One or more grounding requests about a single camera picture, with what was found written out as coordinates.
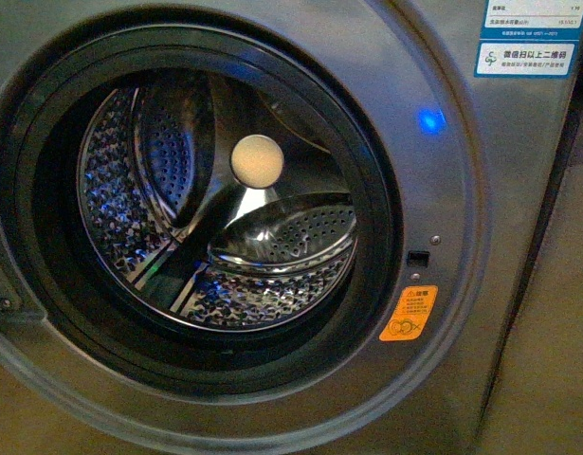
front-loading washing machine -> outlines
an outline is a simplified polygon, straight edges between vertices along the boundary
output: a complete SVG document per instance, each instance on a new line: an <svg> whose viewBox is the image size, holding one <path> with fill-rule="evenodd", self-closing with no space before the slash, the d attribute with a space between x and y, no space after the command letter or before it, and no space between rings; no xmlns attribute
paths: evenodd
<svg viewBox="0 0 583 455"><path fill-rule="evenodd" d="M0 2L0 362L171 453L467 451L580 51L537 3Z"/></svg>

